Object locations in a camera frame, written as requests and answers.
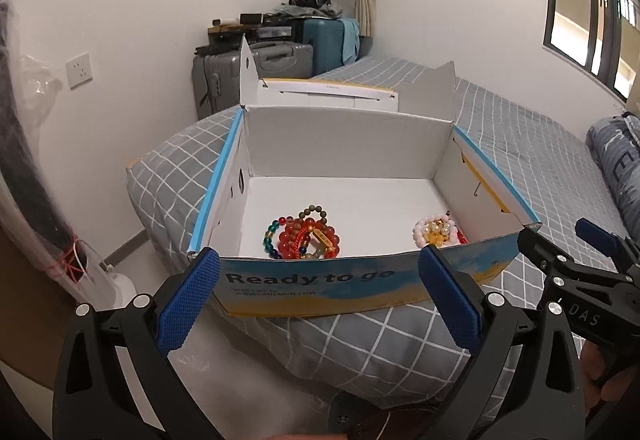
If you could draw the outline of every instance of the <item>power outlet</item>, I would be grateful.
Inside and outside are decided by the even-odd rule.
[[[94,78],[91,72],[91,59],[89,54],[83,54],[79,58],[72,59],[66,64],[66,77],[69,80],[69,88],[75,88]]]

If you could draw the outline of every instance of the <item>blue rubber pad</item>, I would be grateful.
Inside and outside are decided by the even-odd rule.
[[[481,316],[429,247],[420,252],[418,274],[453,340],[460,348],[477,355],[481,344]]]
[[[618,253],[616,238],[586,218],[575,223],[575,234],[606,257],[611,258]]]
[[[192,268],[158,318],[156,345],[164,355],[184,344],[219,279],[220,257],[211,249]]]

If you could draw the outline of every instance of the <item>white wall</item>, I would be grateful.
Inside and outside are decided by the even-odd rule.
[[[622,104],[543,48],[547,0],[377,0],[374,52],[456,73],[584,139]]]
[[[11,1],[24,54],[60,71],[91,54],[91,83],[70,91],[61,72],[40,165],[75,232],[106,255],[142,229],[126,165],[196,120],[191,61],[210,21],[287,0]]]

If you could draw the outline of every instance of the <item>box lid flap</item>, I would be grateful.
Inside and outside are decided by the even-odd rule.
[[[425,70],[413,83],[400,83],[399,112],[455,121],[462,108],[462,97],[455,95],[456,71],[453,61]]]
[[[240,47],[240,104],[242,106],[258,104],[258,90],[263,81],[260,81],[258,69],[255,67],[254,54],[242,37]]]

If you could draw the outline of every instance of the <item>suitcase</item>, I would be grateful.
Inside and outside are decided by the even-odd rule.
[[[342,66],[344,25],[339,20],[308,18],[302,30],[302,43],[314,48],[313,75]]]
[[[309,79],[313,47],[302,43],[250,45],[260,77]],[[191,70],[198,121],[240,102],[240,52],[196,56]]]

